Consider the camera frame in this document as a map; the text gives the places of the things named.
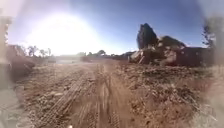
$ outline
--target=dirt road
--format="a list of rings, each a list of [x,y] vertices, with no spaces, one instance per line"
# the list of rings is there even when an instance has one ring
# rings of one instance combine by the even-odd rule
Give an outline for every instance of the dirt road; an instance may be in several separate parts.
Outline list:
[[[197,111],[193,101],[200,100],[193,91],[132,86],[133,81],[143,84],[147,80],[131,81],[133,76],[129,76],[132,78],[127,81],[124,74],[131,71],[120,66],[126,72],[122,75],[116,65],[77,63],[37,67],[29,77],[17,82],[16,90],[36,128],[189,127]]]

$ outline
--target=dirt ground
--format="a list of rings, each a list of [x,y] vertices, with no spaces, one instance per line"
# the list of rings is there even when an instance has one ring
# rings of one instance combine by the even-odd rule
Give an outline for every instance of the dirt ground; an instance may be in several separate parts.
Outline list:
[[[36,128],[202,128],[217,119],[207,69],[117,61],[49,64],[17,81]]]

